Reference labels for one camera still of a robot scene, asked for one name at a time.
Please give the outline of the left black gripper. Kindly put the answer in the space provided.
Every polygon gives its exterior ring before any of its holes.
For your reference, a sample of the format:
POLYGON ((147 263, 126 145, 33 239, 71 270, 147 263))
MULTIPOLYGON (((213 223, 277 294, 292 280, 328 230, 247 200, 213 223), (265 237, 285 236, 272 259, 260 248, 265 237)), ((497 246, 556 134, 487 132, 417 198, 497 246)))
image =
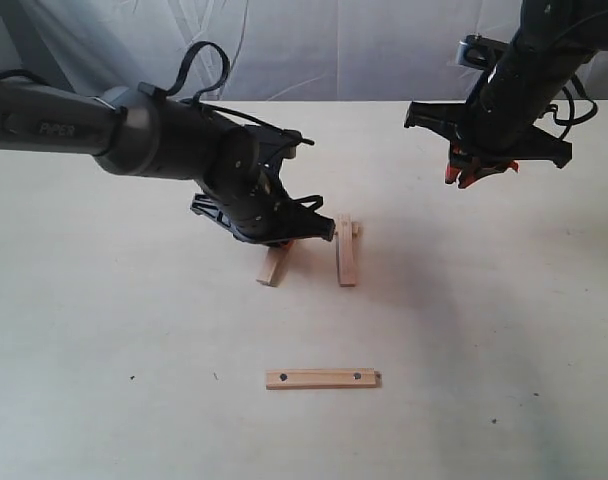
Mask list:
POLYGON ((250 244, 288 249, 294 240, 330 241, 334 220, 317 212, 323 197, 292 198, 280 170, 296 156, 300 144, 312 142, 297 130, 272 131, 266 127, 239 127, 218 145, 218 156, 197 181, 191 211, 250 244))

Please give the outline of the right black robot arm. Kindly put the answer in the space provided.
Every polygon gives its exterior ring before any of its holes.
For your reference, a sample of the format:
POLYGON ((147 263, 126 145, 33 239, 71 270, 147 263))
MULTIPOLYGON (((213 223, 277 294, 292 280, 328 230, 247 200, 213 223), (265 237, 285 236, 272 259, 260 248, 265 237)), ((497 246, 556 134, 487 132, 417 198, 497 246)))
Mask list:
POLYGON ((481 71, 468 98, 459 103, 410 103, 405 127, 428 129, 449 143, 447 184, 465 189, 522 161, 550 161, 565 167, 572 145, 535 123, 550 114, 569 132, 599 111, 574 108, 562 118, 553 100, 586 99, 578 69, 599 52, 608 52, 608 1, 525 1, 510 42, 479 34, 460 43, 461 65, 481 71))

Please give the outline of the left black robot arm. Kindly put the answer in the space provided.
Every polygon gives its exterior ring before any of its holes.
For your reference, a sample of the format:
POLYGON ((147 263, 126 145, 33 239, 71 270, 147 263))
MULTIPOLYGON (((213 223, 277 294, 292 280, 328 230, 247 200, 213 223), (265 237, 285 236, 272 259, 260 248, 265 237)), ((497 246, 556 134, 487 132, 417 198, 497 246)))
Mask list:
POLYGON ((322 196, 294 199, 279 177, 305 141, 296 130, 238 124, 150 88, 85 97, 26 70, 0 71, 0 150, 85 154, 113 175, 193 181, 201 191, 192 211, 246 243, 332 239, 334 221, 318 212, 322 196))

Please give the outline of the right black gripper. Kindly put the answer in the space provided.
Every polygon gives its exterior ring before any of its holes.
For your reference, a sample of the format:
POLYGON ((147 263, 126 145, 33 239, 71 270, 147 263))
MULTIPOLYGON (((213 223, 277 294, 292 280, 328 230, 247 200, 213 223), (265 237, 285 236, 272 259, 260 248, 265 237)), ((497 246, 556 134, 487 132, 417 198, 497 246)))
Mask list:
POLYGON ((572 144, 531 124, 474 116, 463 102, 410 103, 404 126, 428 129, 447 139, 447 185, 466 189, 486 177, 519 172, 515 160, 548 160, 565 167, 572 159, 572 144))

